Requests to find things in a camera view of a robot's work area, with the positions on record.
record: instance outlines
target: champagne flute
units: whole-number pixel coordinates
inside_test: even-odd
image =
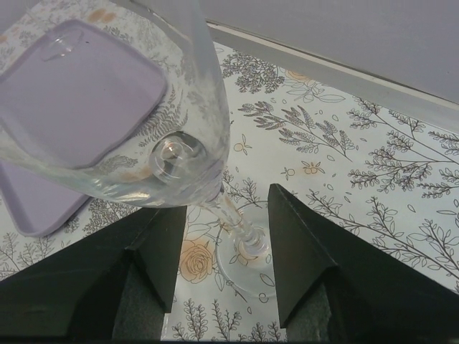
[[[230,151],[230,117],[217,55],[198,0],[114,2],[120,6],[106,0],[54,0],[48,3],[48,8],[61,20],[83,13],[85,9],[88,9],[87,17],[90,10],[99,8],[103,11],[98,13],[113,13],[119,17],[118,23],[125,25],[124,29],[136,25],[130,34],[121,35],[119,29],[112,34],[124,39],[163,69],[168,89],[161,103],[134,133],[91,166],[75,163],[74,157],[83,150],[78,146],[69,150],[67,155],[56,154],[57,148],[67,144],[66,135],[62,133],[62,141],[54,142],[53,146],[49,142],[45,144],[40,133],[25,128],[15,118],[18,107],[13,104],[12,110],[0,111],[0,129],[3,129],[0,130],[0,158],[100,199],[140,207],[195,205],[209,210],[222,224],[216,256],[219,271],[227,278],[228,284],[245,295],[274,295],[274,285],[267,286],[265,282],[266,278],[274,280],[273,266],[268,259],[270,240],[266,204],[237,209],[222,184]],[[96,24],[105,28],[103,21]],[[60,53],[44,53],[43,60],[49,60],[50,56],[66,56],[81,37],[78,32],[67,32],[58,38],[50,36],[52,49],[49,51]],[[74,71],[84,72],[84,67]],[[72,83],[65,87],[71,90]],[[83,91],[70,92],[66,98],[69,111],[60,113],[60,120],[68,117],[69,123],[77,123],[82,117],[78,109],[85,102]],[[34,115],[40,116],[40,110],[48,103],[41,102],[42,109],[34,107],[34,97],[24,96],[19,102],[26,105],[30,102],[22,110],[34,111]],[[105,125],[110,130],[110,122]],[[97,135],[91,131],[89,123],[87,130],[88,140],[91,135]],[[243,256],[247,264],[233,262],[235,254]]]
[[[26,13],[33,19],[35,24],[44,32],[48,43],[42,47],[41,58],[44,61],[49,61],[58,57],[64,57],[71,53],[74,48],[81,42],[83,31],[78,29],[69,29],[60,33],[56,33],[49,29],[44,21],[32,11],[32,7],[36,2],[26,0]]]

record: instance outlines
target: glass base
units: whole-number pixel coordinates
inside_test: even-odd
[[[269,217],[268,203],[260,202],[259,206],[249,204],[239,209],[244,218],[255,229],[263,232],[268,238]],[[238,292],[244,296],[258,297],[262,302],[275,296],[274,269],[271,250],[254,257],[244,249],[242,242],[235,238],[226,228],[220,229],[216,248],[217,264],[220,272]]]
[[[73,51],[82,37],[83,31],[79,29],[69,29],[57,37],[49,37],[49,43],[43,46],[40,57],[43,61],[64,57]]]

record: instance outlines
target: clear glass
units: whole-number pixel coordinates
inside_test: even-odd
[[[49,61],[71,53],[74,48],[81,42],[83,31],[72,29],[61,34],[55,34],[49,30],[47,25],[32,11],[34,1],[27,0],[26,13],[30,16],[35,24],[43,30],[48,38],[48,42],[41,49],[41,58],[43,61]]]
[[[65,59],[78,58],[85,36],[73,30],[56,37],[47,27],[75,19],[78,13],[77,19],[110,32],[160,66],[168,86],[161,102],[135,131],[91,166],[77,165],[75,156],[82,150],[79,146],[61,154],[64,134],[62,142],[47,145],[41,134],[17,119],[21,111],[27,116],[37,115],[34,102],[43,104],[24,91],[16,103],[21,106],[0,103],[0,158],[96,198],[141,207],[193,204],[211,211],[226,226],[220,235],[228,244],[220,244],[217,255],[222,273],[235,287],[258,297],[257,286],[247,283],[252,276],[249,270],[259,277],[266,269],[272,270],[270,264],[241,264],[237,271],[225,268],[229,259],[224,246],[252,257],[250,261],[265,261],[257,257],[266,256],[270,250],[268,225],[254,227],[252,221],[242,218],[222,187],[230,118],[219,63],[198,0],[43,0],[27,12],[32,20],[21,19],[20,24],[40,32],[37,39],[45,31],[50,43],[42,48],[42,59],[55,68]],[[135,37],[110,26],[110,18],[117,15],[126,25],[136,23]],[[24,50],[32,43],[24,44]],[[13,60],[0,64],[0,73],[8,75]],[[84,65],[75,65],[74,73],[84,72]],[[33,77],[33,70],[28,73]],[[0,78],[0,92],[8,82],[8,77]],[[70,102],[78,99],[79,92],[74,90],[68,96],[72,97]],[[62,97],[56,92],[48,94],[46,101],[60,102]],[[78,103],[71,106],[78,108]]]

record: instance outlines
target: wine glass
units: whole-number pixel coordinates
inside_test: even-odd
[[[230,146],[230,118],[219,63],[198,0],[114,0],[114,3],[44,0],[28,13],[37,11],[40,16],[52,17],[55,24],[81,18],[137,49],[166,75],[167,90],[161,102],[121,143],[95,163],[82,165],[79,159],[87,146],[75,141],[72,149],[67,149],[66,140],[71,134],[68,130],[72,130],[72,125],[74,128],[81,125],[84,117],[81,109],[87,109],[86,97],[91,97],[96,104],[98,99],[92,94],[86,95],[82,88],[73,89],[72,78],[77,73],[88,73],[84,64],[77,64],[82,59],[79,54],[83,47],[97,47],[90,47],[86,34],[82,41],[81,34],[61,36],[62,42],[70,43],[69,47],[75,47],[76,41],[66,39],[78,36],[80,42],[76,44],[82,45],[81,49],[71,49],[69,55],[66,50],[64,59],[47,59],[45,67],[62,68],[64,63],[75,62],[75,68],[64,69],[74,74],[69,74],[69,82],[61,87],[63,90],[47,95],[44,94],[46,87],[31,82],[24,87],[34,88],[21,89],[21,97],[15,98],[15,103],[0,104],[0,158],[100,199],[140,207],[195,205],[207,209],[218,216],[222,224],[216,255],[220,273],[228,284],[245,295],[274,295],[273,286],[271,291],[266,290],[266,284],[260,279],[273,280],[269,277],[273,276],[273,267],[268,259],[267,204],[237,209],[222,184]],[[47,31],[46,35],[50,34],[52,44],[67,46],[53,40],[52,31]],[[103,56],[100,68],[109,65],[110,58]],[[14,69],[9,65],[0,72],[7,75],[7,67]],[[28,74],[29,78],[34,73],[40,76],[40,71],[28,73],[32,73]],[[2,83],[7,87],[8,81],[8,77],[0,79],[0,92]],[[138,96],[129,91],[126,90],[128,95],[125,95],[128,99]],[[38,94],[49,101],[37,99]],[[106,97],[106,92],[101,90],[100,96]],[[48,107],[53,108],[61,99],[65,99],[66,111],[59,113],[55,120],[70,123],[70,128],[54,133],[55,141],[49,142],[36,127],[42,125],[40,116],[47,117]],[[38,118],[33,128],[18,119],[30,120],[32,115],[32,119]],[[89,113],[92,118],[98,115],[95,110]],[[123,115],[130,116],[130,113],[126,110]],[[87,123],[87,140],[109,133],[111,122],[96,129]],[[232,262],[235,252],[242,255],[247,264]]]
[[[32,11],[36,1],[26,0],[26,13],[30,16],[35,24],[45,33],[48,42],[42,46],[41,58],[44,61],[50,59],[64,57],[72,52],[72,50],[81,42],[83,31],[78,29],[68,29],[63,32],[54,32],[50,30],[46,23],[38,18]]]

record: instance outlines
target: gray wall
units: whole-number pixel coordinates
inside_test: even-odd
[[[208,19],[459,102],[458,0],[200,0]]]
[[[26,4],[30,7],[39,0],[0,0],[0,34],[26,14]]]

